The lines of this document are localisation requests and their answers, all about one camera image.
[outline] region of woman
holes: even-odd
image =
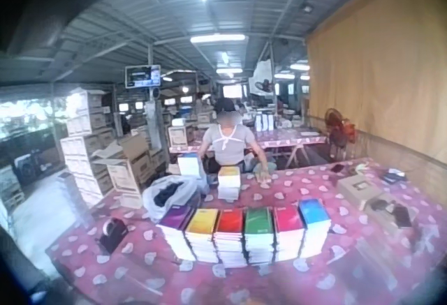
[[[213,146],[216,162],[220,165],[235,165],[244,169],[244,149],[249,145],[258,155],[261,162],[259,177],[261,181],[270,178],[267,158],[263,149],[256,142],[254,134],[242,125],[241,116],[235,111],[235,105],[229,98],[220,98],[214,108],[218,124],[208,128],[203,136],[202,145],[198,151],[201,158],[208,148]]]

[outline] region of green book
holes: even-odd
[[[253,235],[273,233],[272,216],[268,208],[248,209],[245,233]]]

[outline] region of red book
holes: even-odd
[[[215,232],[242,233],[242,210],[222,210]]]
[[[277,232],[301,230],[304,225],[295,206],[275,207],[273,210]]]

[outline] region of hair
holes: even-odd
[[[216,114],[221,112],[234,112],[236,107],[234,102],[229,98],[219,98],[217,99],[216,105],[214,106]]]

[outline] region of purple book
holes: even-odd
[[[191,215],[192,208],[190,206],[173,205],[168,213],[160,220],[159,225],[169,228],[181,230],[184,220]]]

